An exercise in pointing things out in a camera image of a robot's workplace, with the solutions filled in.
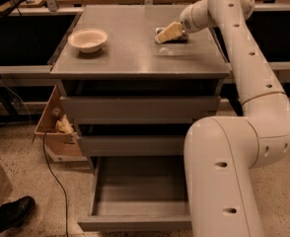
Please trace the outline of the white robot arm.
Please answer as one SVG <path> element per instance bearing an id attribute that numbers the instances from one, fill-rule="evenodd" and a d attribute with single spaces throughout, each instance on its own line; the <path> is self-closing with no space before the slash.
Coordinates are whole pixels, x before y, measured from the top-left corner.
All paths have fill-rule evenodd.
<path id="1" fill-rule="evenodd" d="M 254 0 L 202 0 L 155 40 L 207 27 L 220 30 L 243 113 L 209 117 L 188 130 L 183 148 L 193 237 L 264 237 L 249 175 L 290 152 L 290 102 L 246 20 Z"/>

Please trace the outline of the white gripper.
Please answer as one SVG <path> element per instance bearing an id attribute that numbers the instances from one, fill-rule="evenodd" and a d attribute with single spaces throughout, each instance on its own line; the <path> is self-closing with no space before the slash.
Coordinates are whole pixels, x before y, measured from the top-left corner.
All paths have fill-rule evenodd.
<path id="1" fill-rule="evenodd" d="M 187 7 L 181 12 L 180 20 L 181 23 L 172 22 L 165 28 L 158 28 L 155 33 L 155 42 L 181 40 L 182 29 L 189 34 L 202 31 L 208 26 L 208 12 L 203 8 Z"/>

